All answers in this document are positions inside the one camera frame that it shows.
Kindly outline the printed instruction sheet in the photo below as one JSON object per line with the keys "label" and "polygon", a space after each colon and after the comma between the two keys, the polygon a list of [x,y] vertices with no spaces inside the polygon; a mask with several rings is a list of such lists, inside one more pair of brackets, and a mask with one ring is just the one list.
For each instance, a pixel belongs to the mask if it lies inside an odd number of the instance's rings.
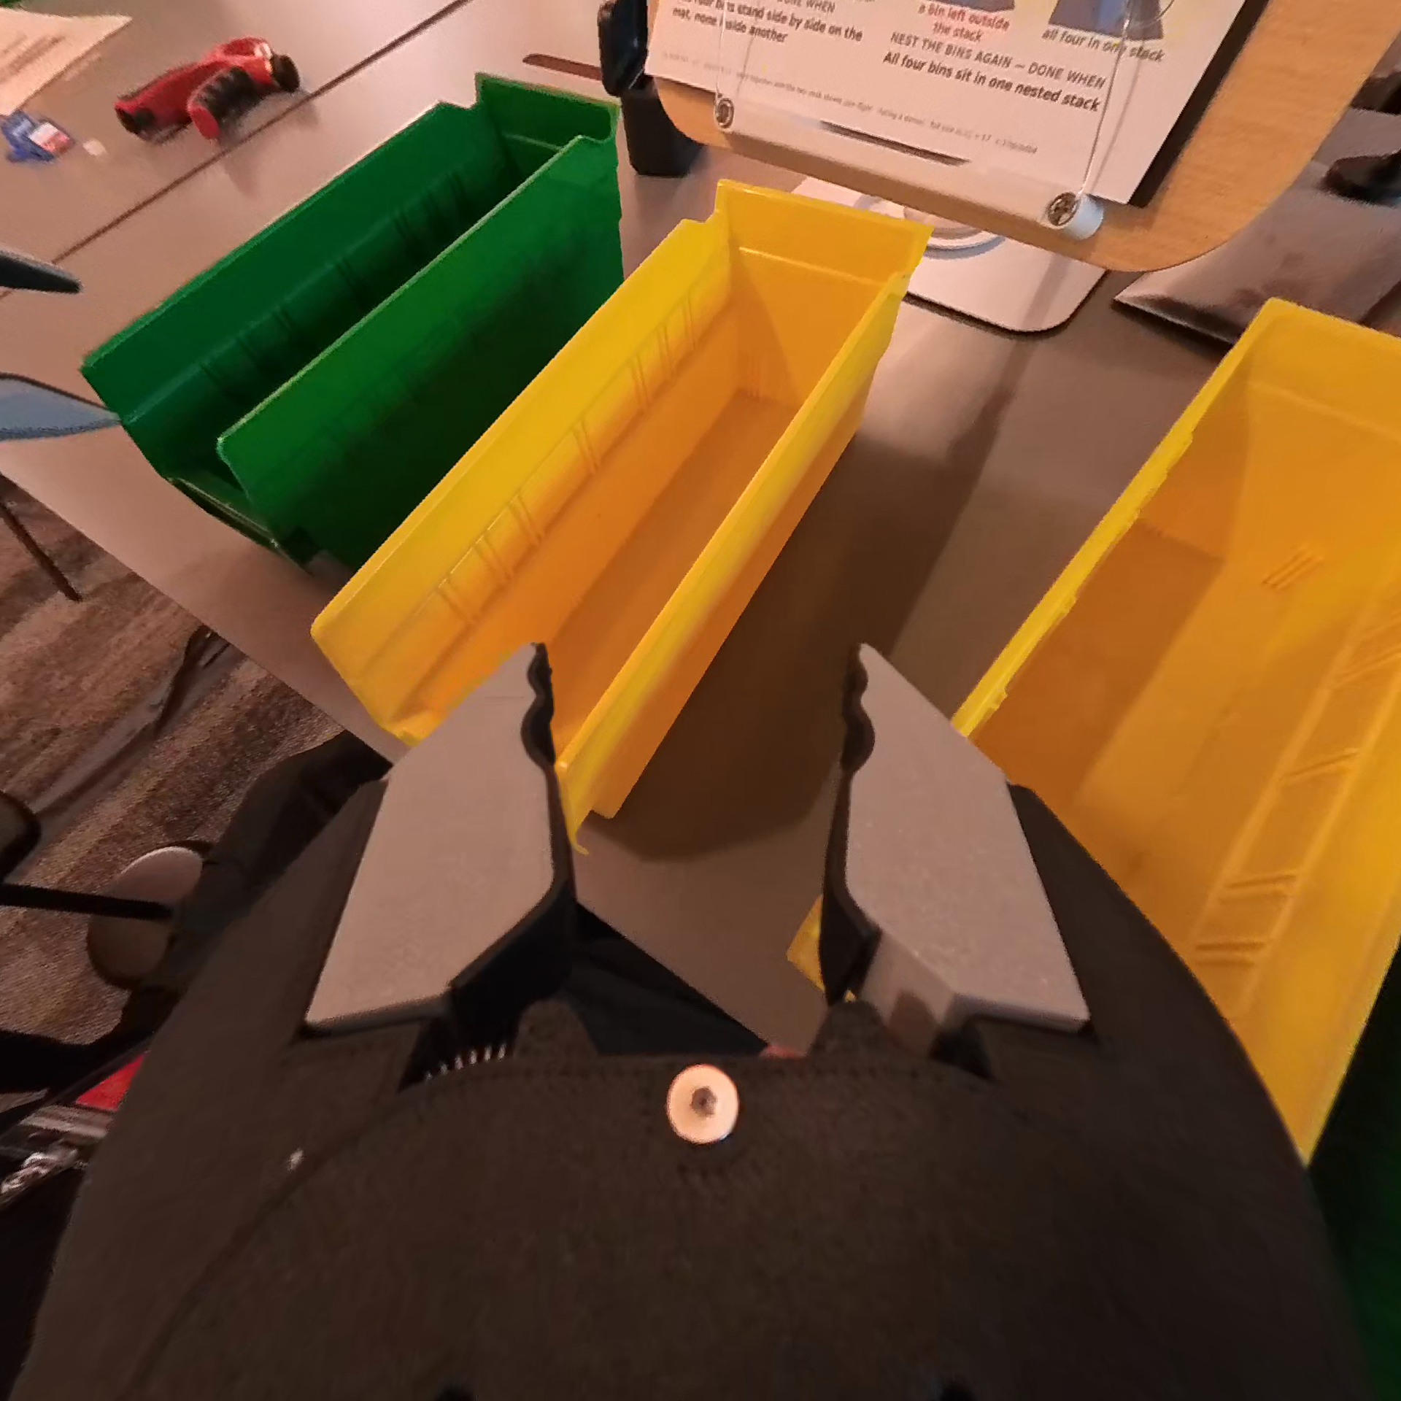
{"label": "printed instruction sheet", "polygon": [[651,76],[1142,206],[1260,2],[657,2]]}

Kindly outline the wooden display board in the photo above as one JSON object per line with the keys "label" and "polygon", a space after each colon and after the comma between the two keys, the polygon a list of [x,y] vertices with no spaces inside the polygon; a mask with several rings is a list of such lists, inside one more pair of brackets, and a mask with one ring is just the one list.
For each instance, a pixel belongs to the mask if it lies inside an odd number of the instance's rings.
{"label": "wooden display board", "polygon": [[1062,193],[1055,183],[749,103],[734,114],[729,130],[720,130],[707,89],[653,79],[666,114],[697,141],[1105,271],[1159,271],[1213,252],[1263,211],[1303,170],[1399,36],[1397,2],[1260,4],[1250,36],[1149,201],[1128,206],[1097,196],[1103,222],[1082,242],[1041,221],[1047,201]]}

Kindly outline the red and black tool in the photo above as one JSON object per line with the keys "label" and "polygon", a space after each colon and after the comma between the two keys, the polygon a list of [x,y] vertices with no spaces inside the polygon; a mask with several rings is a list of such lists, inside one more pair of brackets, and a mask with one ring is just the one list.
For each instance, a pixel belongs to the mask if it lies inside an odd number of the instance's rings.
{"label": "red and black tool", "polygon": [[114,114],[124,130],[144,140],[188,126],[218,140],[265,98],[300,87],[300,70],[286,53],[262,36],[235,36],[117,96]]}

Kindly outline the black flat mat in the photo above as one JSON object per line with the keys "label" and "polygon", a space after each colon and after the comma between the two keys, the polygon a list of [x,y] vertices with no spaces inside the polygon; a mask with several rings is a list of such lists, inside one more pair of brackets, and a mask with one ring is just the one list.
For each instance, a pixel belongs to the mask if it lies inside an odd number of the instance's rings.
{"label": "black flat mat", "polygon": [[1364,323],[1399,289],[1399,201],[1326,186],[1347,158],[1399,149],[1399,115],[1348,108],[1304,170],[1218,248],[1149,271],[1114,306],[1234,342],[1267,299]]}

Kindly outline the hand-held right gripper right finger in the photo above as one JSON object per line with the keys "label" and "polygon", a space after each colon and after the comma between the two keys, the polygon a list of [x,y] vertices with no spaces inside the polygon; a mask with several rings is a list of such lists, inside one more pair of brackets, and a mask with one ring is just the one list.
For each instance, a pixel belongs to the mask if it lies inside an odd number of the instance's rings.
{"label": "hand-held right gripper right finger", "polygon": [[874,646],[847,663],[817,965],[923,1059],[972,1021],[1091,1012],[1003,772]]}

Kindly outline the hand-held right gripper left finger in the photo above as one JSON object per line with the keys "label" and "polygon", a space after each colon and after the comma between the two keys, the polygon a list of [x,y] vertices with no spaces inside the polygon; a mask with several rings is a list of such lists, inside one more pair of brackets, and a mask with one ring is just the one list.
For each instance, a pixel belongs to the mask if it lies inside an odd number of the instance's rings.
{"label": "hand-held right gripper left finger", "polygon": [[443,1016],[487,1035],[544,997],[573,904],[551,719],[549,651],[529,642],[394,764],[310,1032]]}

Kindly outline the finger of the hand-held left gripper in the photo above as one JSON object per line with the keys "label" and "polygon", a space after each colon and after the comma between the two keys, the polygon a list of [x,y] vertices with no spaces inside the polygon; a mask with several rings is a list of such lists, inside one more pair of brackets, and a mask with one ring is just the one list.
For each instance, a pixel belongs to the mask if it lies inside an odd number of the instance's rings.
{"label": "finger of the hand-held left gripper", "polygon": [[2,247],[0,252],[2,290],[33,290],[44,295],[79,295],[81,280],[51,261]]}
{"label": "finger of the hand-held left gripper", "polygon": [[2,374],[2,442],[66,439],[117,425],[116,413],[19,374]]}

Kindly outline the green plastic bin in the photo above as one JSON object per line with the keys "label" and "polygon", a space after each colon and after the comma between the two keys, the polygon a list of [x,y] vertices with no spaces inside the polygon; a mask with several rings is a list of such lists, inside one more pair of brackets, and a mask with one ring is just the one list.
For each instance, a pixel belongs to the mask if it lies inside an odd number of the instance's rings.
{"label": "green plastic bin", "polygon": [[616,136],[573,137],[217,442],[265,548],[360,569],[623,280]]}
{"label": "green plastic bin", "polygon": [[217,442],[581,137],[616,150],[618,106],[479,74],[83,361],[158,476],[232,483]]}

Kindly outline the white stand base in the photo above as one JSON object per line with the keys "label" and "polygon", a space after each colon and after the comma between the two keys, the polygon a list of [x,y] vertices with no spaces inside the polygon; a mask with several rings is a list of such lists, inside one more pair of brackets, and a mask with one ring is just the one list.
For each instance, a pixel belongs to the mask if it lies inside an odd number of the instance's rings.
{"label": "white stand base", "polygon": [[1092,265],[812,177],[798,194],[923,222],[932,237],[906,298],[1009,334],[1057,330],[1105,276]]}

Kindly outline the white paper sheet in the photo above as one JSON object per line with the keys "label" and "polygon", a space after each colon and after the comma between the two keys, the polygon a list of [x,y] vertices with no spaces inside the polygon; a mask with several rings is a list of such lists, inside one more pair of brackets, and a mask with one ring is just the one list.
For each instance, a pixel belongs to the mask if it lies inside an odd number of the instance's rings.
{"label": "white paper sheet", "polygon": [[16,114],[109,36],[129,14],[57,14],[2,6],[2,115]]}

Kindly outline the yellow plastic bin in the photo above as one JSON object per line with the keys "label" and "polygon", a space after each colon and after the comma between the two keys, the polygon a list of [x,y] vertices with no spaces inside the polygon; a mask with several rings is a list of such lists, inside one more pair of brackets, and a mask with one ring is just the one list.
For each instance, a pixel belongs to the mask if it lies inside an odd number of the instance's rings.
{"label": "yellow plastic bin", "polygon": [[1270,299],[950,722],[1312,1161],[1399,947],[1399,337]]}
{"label": "yellow plastic bin", "polygon": [[929,231],[720,182],[310,628],[406,744],[544,644],[569,834],[614,817],[865,413]]}

